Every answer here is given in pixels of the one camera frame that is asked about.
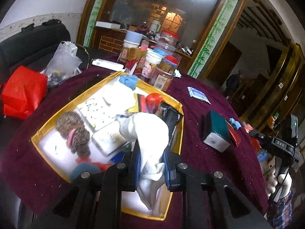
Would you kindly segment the plaid sleeve forearm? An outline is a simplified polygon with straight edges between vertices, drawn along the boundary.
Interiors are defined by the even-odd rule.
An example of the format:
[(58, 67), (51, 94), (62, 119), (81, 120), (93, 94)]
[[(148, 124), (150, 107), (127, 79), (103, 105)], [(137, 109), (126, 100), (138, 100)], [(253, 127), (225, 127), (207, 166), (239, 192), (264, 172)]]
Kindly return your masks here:
[(292, 201), (294, 191), (290, 190), (289, 194), (278, 200), (278, 202), (270, 201), (267, 210), (267, 221), (276, 229), (286, 228), (292, 221)]

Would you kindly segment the white gloved right hand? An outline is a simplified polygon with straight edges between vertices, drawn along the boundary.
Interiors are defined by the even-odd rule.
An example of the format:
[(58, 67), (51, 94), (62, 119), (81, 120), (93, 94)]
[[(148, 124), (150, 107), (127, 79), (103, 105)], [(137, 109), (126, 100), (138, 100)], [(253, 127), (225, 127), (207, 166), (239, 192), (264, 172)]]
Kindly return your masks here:
[(265, 193), (267, 197), (269, 198), (272, 194), (276, 193), (276, 186), (278, 184), (283, 185), (282, 186), (282, 192), (279, 195), (279, 199), (285, 198), (291, 190), (292, 186), (292, 178), (289, 173), (287, 174), (281, 174), (278, 177), (275, 176), (275, 167), (273, 166), (267, 175), (266, 179), (266, 189)]

